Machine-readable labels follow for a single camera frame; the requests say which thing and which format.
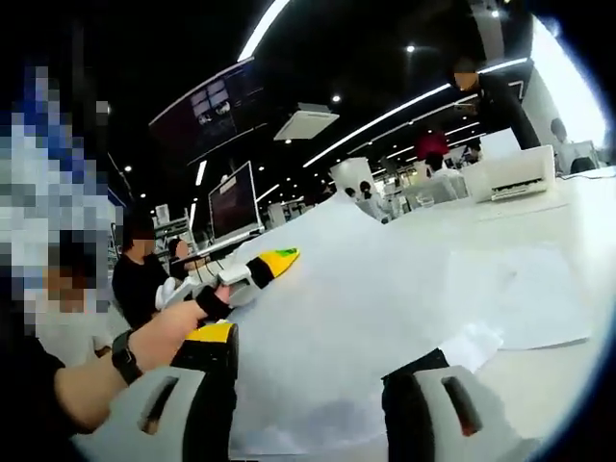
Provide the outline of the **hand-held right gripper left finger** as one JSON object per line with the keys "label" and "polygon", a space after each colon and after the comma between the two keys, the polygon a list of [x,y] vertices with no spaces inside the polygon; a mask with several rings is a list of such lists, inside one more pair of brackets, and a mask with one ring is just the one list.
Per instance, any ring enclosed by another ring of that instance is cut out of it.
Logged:
{"label": "hand-held right gripper left finger", "polygon": [[72,442],[88,461],[227,461],[238,369],[238,326],[206,324],[170,366],[122,391],[109,418]]}

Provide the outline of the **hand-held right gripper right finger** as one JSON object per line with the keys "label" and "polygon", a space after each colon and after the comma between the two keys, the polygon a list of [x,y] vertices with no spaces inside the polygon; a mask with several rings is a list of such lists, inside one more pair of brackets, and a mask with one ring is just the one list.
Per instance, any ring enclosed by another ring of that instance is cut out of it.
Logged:
{"label": "hand-held right gripper right finger", "polygon": [[390,461],[529,461],[540,446],[513,428],[493,390],[439,348],[382,383]]}

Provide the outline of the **person's left hand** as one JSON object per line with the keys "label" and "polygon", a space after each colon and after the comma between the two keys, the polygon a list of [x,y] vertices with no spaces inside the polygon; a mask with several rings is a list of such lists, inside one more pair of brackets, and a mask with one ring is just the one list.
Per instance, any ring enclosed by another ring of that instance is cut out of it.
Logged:
{"label": "person's left hand", "polygon": [[139,368],[147,372],[169,365],[185,339],[211,315],[211,311],[211,303],[179,302],[134,331],[128,346]]}

